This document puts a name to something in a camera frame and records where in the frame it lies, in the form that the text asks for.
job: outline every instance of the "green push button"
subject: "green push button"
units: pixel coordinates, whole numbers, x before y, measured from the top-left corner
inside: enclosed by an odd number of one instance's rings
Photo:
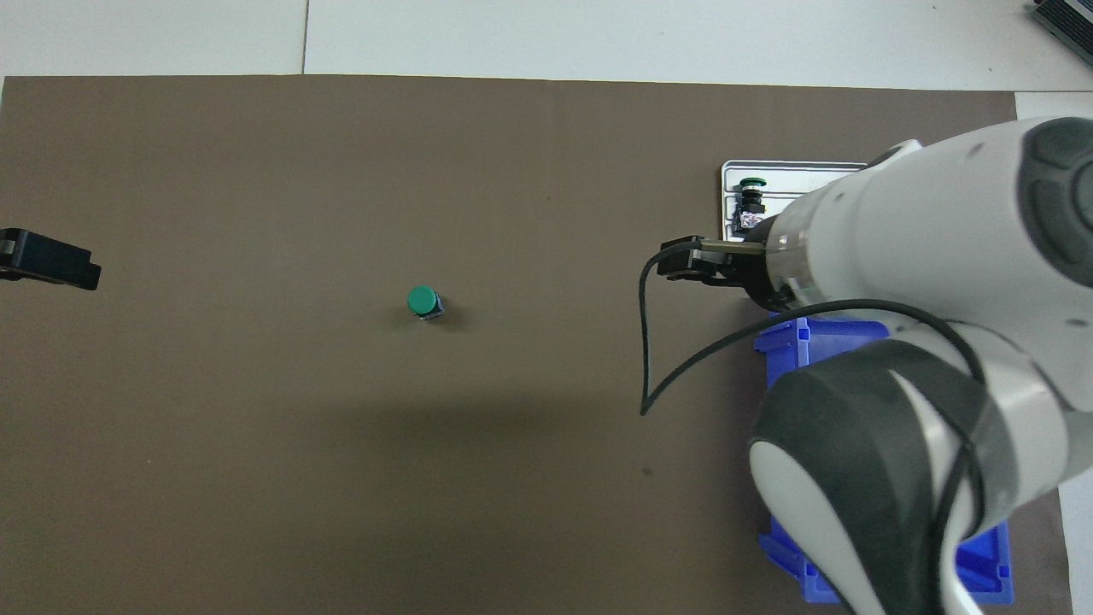
[[[414,286],[407,295],[407,305],[410,306],[410,311],[423,321],[444,315],[440,295],[427,285]]]

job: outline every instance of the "blue bin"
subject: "blue bin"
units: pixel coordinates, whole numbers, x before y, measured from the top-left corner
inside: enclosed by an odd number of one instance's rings
[[[888,330],[880,323],[797,319],[760,334],[755,350],[766,355],[766,385],[771,387],[788,371],[883,338],[888,338]],[[771,518],[771,533],[760,535],[759,544],[771,561],[800,582],[806,602],[839,602],[835,590],[776,519]],[[956,573],[977,603],[1013,604],[1010,561],[1009,527],[1002,522],[960,546]]]

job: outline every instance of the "green button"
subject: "green button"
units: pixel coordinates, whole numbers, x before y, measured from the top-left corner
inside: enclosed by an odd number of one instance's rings
[[[427,285],[415,286],[407,295],[407,305],[410,306],[410,311],[419,317],[424,317],[436,310],[436,291]]]

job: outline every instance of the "brown table surface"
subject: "brown table surface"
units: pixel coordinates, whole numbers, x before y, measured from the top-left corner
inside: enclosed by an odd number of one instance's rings
[[[387,76],[9,78],[5,613],[839,613],[756,535],[743,344],[637,417],[638,269],[732,157],[862,161],[1011,94]],[[423,324],[404,297],[438,288]],[[650,287],[658,374],[763,317]],[[1018,603],[1070,613],[1058,499]]]

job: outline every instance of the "cable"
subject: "cable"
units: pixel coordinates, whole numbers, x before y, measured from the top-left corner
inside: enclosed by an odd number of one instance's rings
[[[714,342],[713,344],[706,346],[702,351],[695,353],[685,362],[679,365],[674,370],[671,371],[665,379],[657,386],[657,388],[650,393],[649,392],[649,328],[648,328],[648,316],[647,316],[647,305],[645,299],[645,285],[649,275],[649,271],[653,269],[654,264],[663,260],[672,253],[679,251],[685,251],[689,249],[698,248],[698,241],[686,241],[681,244],[675,244],[669,246],[666,249],[657,252],[646,262],[645,268],[642,270],[642,275],[638,277],[638,288],[637,288],[637,303],[638,312],[642,321],[642,369],[643,369],[643,380],[642,380],[642,406],[640,415],[645,416],[653,404],[656,403],[657,399],[679,377],[683,376],[689,369],[697,365],[703,359],[709,357],[710,355],[721,351],[741,340],[748,339],[752,335],[761,333],[769,328],[779,326],[781,323],[787,323],[797,319],[812,317],[815,315],[822,315],[827,312],[842,312],[846,310],[880,310],[884,312],[893,312],[896,315],[903,315],[909,317],[928,328],[936,331],[941,338],[943,338],[949,344],[953,346],[954,350],[960,354],[961,358],[967,365],[968,374],[972,380],[978,382],[979,385],[986,387],[987,378],[983,368],[983,363],[979,360],[978,355],[972,346],[945,321],[935,317],[933,315],[918,309],[913,305],[907,305],[905,303],[898,303],[895,300],[886,300],[880,298],[847,298],[839,300],[830,300],[826,303],[818,303],[814,305],[807,305],[804,307],[798,307],[796,310],[788,310],[778,315],[777,317],[772,317],[765,321],[751,324],[740,331],[726,335],[725,338]],[[941,552],[944,544],[945,529],[949,525],[949,521],[952,515],[952,507],[956,500],[956,494],[960,489],[961,481],[964,474],[967,473],[968,481],[975,486],[973,490],[974,505],[976,507],[976,522],[973,527],[977,527],[983,522],[983,516],[985,510],[984,504],[984,493],[985,486],[983,483],[983,474],[979,469],[978,461],[975,458],[975,437],[978,435],[979,423],[976,423],[972,428],[972,434],[968,434],[962,426],[960,426],[951,416],[949,416],[943,410],[936,409],[938,414],[944,421],[944,423],[956,434],[960,439],[961,446],[956,451],[956,457],[953,460],[953,464],[949,470],[949,475],[945,478],[944,487],[941,492],[941,498],[938,501],[938,512],[933,519],[933,523],[930,525],[930,576],[935,581],[938,591],[933,595],[933,611],[938,615],[944,615],[944,604],[942,602],[941,595]]]

